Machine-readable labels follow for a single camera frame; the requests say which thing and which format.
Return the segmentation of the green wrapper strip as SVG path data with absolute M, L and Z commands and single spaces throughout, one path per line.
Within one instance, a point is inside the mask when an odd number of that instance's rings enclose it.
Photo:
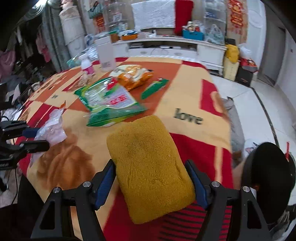
M 166 86 L 166 84 L 169 81 L 164 78 L 158 78 L 156 81 L 153 81 L 141 94 L 141 99 L 144 100 L 154 94 L 155 92 L 159 91 L 163 87 Z

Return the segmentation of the green snack bag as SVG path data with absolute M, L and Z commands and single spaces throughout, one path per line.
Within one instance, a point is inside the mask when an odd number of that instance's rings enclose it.
M 114 77 L 81 87 L 74 94 L 90 111 L 87 126 L 111 126 L 146 111 Z

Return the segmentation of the checkered love blanket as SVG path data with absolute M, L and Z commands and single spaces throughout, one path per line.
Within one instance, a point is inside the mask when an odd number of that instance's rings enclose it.
M 233 187 L 231 125 L 207 68 L 161 57 L 117 58 L 116 63 L 143 66 L 153 71 L 152 80 L 168 81 L 144 100 L 145 112 L 109 127 L 88 126 L 88 110 L 74 93 L 80 85 L 79 68 L 52 76 L 26 102 L 22 119 L 33 128 L 41 127 L 53 110 L 65 106 L 62 118 L 67 139 L 34 163 L 29 157 L 19 163 L 39 196 L 45 200 L 56 186 L 77 187 L 101 171 L 109 159 L 140 153 L 141 144 L 151 151 L 166 151 L 166 139 L 156 128 L 138 126 L 157 118 L 170 133 L 182 161 L 192 160 L 212 181 Z

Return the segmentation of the blue storage basket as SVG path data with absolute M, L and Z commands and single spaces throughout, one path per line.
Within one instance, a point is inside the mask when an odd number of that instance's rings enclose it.
M 203 41 L 204 34 L 202 32 L 190 32 L 189 30 L 182 30 L 182 35 L 185 39 Z

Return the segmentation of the grey floor rug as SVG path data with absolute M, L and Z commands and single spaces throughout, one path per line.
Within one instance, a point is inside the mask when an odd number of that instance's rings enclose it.
M 235 168 L 242 162 L 242 150 L 245 143 L 243 129 L 239 119 L 237 109 L 234 104 L 234 100 L 228 97 L 222 99 L 223 105 L 227 110 L 227 114 L 230 120 L 230 144 L 232 148 L 232 168 Z

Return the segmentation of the orange snack bag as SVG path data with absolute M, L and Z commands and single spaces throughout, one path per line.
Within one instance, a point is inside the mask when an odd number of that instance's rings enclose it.
M 118 83 L 128 91 L 144 85 L 153 75 L 153 70 L 141 65 L 120 65 L 109 74 L 109 76 L 116 78 Z

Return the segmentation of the yellow bag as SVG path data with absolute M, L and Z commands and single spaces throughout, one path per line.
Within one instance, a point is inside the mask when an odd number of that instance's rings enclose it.
M 239 48 L 236 45 L 226 44 L 225 57 L 233 64 L 239 60 Z

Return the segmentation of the yellow cardboard box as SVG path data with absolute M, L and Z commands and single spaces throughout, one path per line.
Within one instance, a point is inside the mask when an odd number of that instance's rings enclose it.
M 240 61 L 237 61 L 236 63 L 232 63 L 227 57 L 224 58 L 223 61 L 223 77 L 225 79 L 235 81 L 236 74 L 239 68 Z

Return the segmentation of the clear plastic wrapper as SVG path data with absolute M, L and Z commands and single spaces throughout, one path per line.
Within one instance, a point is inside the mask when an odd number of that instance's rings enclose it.
M 48 120 L 37 131 L 34 141 L 47 141 L 49 147 L 53 147 L 67 138 L 62 127 L 62 114 L 65 110 L 65 106 L 66 102 L 49 114 Z

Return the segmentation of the white pink bottle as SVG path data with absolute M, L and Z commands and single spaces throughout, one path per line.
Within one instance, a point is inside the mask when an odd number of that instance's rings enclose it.
M 79 57 L 79 60 L 81 61 L 81 69 L 84 71 L 87 75 L 94 76 L 95 70 L 93 68 L 92 62 L 88 58 L 87 54 L 83 54 Z

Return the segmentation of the black gift box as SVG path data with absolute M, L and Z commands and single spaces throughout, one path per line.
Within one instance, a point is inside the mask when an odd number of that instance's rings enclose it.
M 242 84 L 246 87 L 250 87 L 252 78 L 253 78 L 252 72 L 245 70 L 241 66 L 239 66 L 236 73 L 235 82 Z

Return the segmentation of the white tv cabinet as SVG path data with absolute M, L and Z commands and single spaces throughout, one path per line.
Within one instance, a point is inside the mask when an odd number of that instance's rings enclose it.
M 116 57 L 162 57 L 202 63 L 215 75 L 223 75 L 226 47 L 181 37 L 156 36 L 113 43 Z

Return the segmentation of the yellow sponge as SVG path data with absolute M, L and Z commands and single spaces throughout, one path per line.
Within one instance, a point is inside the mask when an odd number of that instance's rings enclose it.
M 117 128 L 106 143 L 133 223 L 150 222 L 194 202 L 194 185 L 157 116 Z

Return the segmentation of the tall white carton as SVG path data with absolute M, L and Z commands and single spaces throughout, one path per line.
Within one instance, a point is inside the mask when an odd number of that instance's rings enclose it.
M 109 72 L 116 68 L 113 45 L 110 36 L 95 40 L 95 46 L 102 71 Z

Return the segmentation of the white air conditioner column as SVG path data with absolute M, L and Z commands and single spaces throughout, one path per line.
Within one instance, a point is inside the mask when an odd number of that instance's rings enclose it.
M 85 30 L 77 6 L 70 6 L 59 13 L 65 45 L 71 58 L 79 55 L 85 48 Z

